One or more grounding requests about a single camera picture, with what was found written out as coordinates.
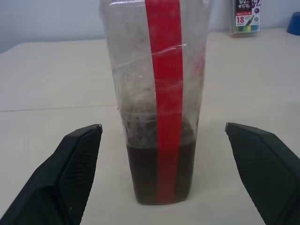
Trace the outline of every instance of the red strip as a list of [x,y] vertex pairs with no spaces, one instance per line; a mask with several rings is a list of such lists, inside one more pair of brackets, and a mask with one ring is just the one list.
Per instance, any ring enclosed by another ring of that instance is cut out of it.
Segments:
[[158,116],[157,202],[175,196],[180,147],[183,62],[180,0],[146,0]]

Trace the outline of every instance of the white table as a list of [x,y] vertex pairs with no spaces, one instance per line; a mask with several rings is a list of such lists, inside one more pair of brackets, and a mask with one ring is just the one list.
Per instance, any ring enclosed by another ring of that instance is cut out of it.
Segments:
[[228,121],[277,134],[300,156],[300,37],[283,29],[211,33],[188,201],[134,198],[105,41],[27,43],[0,54],[0,216],[64,135],[102,123],[83,225],[263,225],[225,133]]

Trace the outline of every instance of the blue object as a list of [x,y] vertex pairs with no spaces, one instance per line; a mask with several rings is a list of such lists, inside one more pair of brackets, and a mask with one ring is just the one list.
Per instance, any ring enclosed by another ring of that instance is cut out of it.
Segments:
[[300,36],[300,12],[293,13],[287,32]]

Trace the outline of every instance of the dark liquid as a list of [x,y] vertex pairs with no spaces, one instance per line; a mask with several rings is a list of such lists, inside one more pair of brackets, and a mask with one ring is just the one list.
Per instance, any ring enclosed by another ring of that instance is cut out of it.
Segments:
[[[180,147],[174,202],[186,200],[191,189],[196,142]],[[137,149],[127,146],[135,196],[141,204],[159,204],[158,149]]]

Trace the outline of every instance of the table surface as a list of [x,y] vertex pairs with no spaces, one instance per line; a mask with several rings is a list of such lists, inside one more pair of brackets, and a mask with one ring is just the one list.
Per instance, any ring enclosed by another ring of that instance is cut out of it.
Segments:
[[209,36],[192,190],[187,201],[135,201],[104,40],[26,43],[0,54],[0,216],[64,135],[103,125],[82,225],[263,225],[225,133],[236,122],[275,133],[300,156],[300,37]]

